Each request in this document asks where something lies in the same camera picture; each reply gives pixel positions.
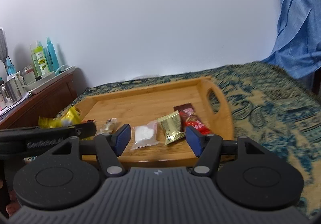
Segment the person right hand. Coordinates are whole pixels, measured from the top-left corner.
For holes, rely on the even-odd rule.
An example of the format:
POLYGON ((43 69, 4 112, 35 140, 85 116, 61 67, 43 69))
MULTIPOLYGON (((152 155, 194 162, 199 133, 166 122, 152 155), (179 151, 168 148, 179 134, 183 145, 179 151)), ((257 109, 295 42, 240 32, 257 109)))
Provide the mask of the person right hand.
POLYGON ((21 208, 14 190, 9 190, 5 182, 1 180, 1 213, 9 218, 21 208))

